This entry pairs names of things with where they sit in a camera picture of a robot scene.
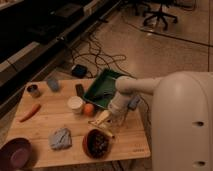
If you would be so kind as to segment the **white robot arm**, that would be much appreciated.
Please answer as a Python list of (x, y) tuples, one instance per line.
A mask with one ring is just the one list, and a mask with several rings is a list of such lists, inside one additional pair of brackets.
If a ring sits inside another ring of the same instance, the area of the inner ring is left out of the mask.
[(213, 72), (183, 71), (146, 79), (121, 76), (97, 122), (122, 119), (136, 93), (153, 96), (153, 171), (213, 171)]

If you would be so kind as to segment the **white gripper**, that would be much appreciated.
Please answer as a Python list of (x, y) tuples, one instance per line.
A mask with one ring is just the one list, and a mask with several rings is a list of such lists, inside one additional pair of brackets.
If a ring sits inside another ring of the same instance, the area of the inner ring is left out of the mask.
[(122, 94), (120, 92), (116, 92), (114, 97), (108, 104), (108, 110), (104, 110), (100, 113), (100, 115), (95, 119), (95, 124), (100, 125), (104, 121), (106, 121), (110, 113), (113, 116), (123, 116), (128, 111), (128, 104), (131, 101), (131, 96), (129, 94)]

